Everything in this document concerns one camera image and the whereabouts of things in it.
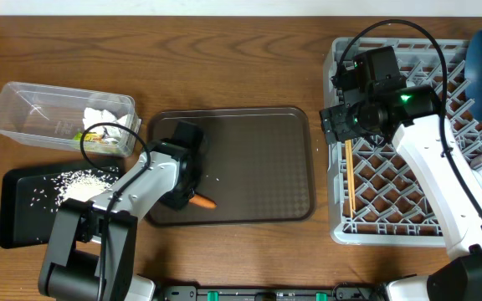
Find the orange carrot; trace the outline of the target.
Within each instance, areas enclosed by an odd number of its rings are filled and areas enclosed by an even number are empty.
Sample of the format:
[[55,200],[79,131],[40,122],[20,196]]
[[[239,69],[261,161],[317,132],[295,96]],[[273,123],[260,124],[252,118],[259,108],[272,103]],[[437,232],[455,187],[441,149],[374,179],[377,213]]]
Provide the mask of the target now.
[[195,194],[192,198],[190,198],[189,202],[193,205],[206,208],[206,209],[215,209],[217,207],[217,204],[211,199],[208,199],[204,196],[200,196],[197,194]]

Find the green snack wrapper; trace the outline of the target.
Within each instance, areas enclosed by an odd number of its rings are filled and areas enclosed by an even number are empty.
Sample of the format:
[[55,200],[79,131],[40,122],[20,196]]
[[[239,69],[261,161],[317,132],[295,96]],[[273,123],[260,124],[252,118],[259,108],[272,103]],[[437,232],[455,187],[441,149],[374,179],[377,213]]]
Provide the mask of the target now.
[[94,132],[87,133],[86,135],[83,135],[81,132],[78,132],[73,137],[73,140],[77,142],[84,140],[84,142],[94,142],[94,143],[100,143],[100,144],[106,144],[106,145],[116,145],[120,142],[120,139],[118,137],[111,137],[111,136],[108,136],[107,134],[94,133]]

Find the small light blue cup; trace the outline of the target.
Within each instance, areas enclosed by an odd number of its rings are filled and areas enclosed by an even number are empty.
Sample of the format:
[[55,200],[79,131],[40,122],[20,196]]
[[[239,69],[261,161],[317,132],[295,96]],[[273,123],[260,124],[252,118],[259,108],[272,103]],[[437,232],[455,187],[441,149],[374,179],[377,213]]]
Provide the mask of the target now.
[[471,170],[475,180],[479,183],[479,186],[482,188],[482,175],[476,171],[476,170]]

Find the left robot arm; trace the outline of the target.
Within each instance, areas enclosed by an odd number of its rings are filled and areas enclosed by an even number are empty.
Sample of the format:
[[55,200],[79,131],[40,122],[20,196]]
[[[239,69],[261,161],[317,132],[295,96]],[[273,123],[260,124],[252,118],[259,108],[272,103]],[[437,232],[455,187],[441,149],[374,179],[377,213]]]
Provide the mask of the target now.
[[156,285],[134,273],[138,223],[154,205],[184,208],[201,174],[203,131],[180,121],[171,137],[143,145],[138,162],[87,202],[63,202],[38,278],[56,300],[151,300]]

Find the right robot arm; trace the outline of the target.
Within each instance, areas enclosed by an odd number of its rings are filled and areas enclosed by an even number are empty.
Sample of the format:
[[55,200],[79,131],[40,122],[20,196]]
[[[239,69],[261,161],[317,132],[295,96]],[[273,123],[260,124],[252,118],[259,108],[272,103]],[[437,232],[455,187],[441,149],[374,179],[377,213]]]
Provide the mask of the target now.
[[332,79],[342,102],[320,111],[326,143],[379,135],[415,175],[441,227],[450,262],[429,276],[384,285],[387,300],[482,300],[482,186],[454,146],[446,93],[409,87],[392,47],[356,55]]

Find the dark brown serving tray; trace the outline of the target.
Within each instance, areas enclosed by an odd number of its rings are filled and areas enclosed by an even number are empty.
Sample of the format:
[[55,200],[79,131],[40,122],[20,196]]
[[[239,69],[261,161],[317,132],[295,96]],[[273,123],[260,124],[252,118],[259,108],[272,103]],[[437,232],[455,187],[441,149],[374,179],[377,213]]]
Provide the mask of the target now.
[[165,111],[148,125],[151,139],[177,124],[197,125],[202,175],[196,193],[216,208],[189,204],[174,211],[157,203],[147,220],[157,227],[300,222],[315,210],[310,127],[296,107]]

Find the clear plastic bin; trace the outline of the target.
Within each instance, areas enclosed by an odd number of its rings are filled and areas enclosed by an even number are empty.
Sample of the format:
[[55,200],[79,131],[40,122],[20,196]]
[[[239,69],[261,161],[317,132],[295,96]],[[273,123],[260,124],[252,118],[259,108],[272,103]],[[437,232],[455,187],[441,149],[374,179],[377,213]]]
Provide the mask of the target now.
[[[108,110],[116,117],[116,124],[136,133],[141,128],[136,103],[129,95],[9,82],[0,93],[0,134],[25,145],[78,151],[79,142],[73,137],[85,132],[86,108]],[[86,153],[127,157],[133,152],[136,139],[126,131],[101,123],[88,129],[118,137],[120,142],[116,145],[84,142]]]

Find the pile of white rice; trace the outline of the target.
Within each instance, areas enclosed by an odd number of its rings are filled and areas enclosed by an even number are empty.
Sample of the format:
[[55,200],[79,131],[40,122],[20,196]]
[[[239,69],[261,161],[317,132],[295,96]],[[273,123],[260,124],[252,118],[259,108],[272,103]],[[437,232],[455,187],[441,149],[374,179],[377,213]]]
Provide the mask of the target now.
[[109,167],[109,172],[97,169],[64,171],[47,176],[35,176],[25,188],[26,211],[32,213],[27,222],[35,222],[32,243],[48,241],[49,229],[60,207],[69,199],[87,202],[104,192],[119,179],[119,169]]

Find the black bin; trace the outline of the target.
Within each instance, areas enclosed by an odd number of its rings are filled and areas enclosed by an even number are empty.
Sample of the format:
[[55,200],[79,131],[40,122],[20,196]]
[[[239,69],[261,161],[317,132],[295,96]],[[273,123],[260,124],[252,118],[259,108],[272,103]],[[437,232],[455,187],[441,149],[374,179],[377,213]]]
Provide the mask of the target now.
[[97,163],[98,171],[86,161],[67,161],[29,166],[3,176],[0,205],[0,247],[27,247],[48,242],[63,193],[73,181],[88,179],[113,184],[122,175],[115,159]]

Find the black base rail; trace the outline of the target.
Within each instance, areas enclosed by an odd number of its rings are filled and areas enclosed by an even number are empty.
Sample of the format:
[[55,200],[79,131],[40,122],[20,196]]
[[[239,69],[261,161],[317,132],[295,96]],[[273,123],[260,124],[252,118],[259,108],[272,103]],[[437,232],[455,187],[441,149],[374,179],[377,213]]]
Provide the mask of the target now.
[[142,301],[345,301],[427,300],[427,289],[411,279],[377,286],[339,283],[332,288],[240,288],[172,285],[160,287],[148,278],[131,280],[127,300]]

